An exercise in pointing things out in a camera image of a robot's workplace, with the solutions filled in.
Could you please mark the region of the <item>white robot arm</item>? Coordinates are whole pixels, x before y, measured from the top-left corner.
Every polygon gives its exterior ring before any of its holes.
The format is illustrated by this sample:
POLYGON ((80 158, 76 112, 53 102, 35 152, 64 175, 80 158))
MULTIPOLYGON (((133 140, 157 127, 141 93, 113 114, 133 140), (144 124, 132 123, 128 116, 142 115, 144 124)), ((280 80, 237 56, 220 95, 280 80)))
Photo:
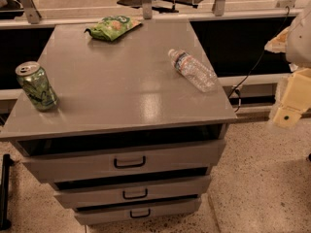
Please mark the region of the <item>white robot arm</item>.
POLYGON ((311 2, 264 49, 282 52, 290 63, 292 73, 278 82, 269 119, 278 127, 291 128, 311 108, 311 2))

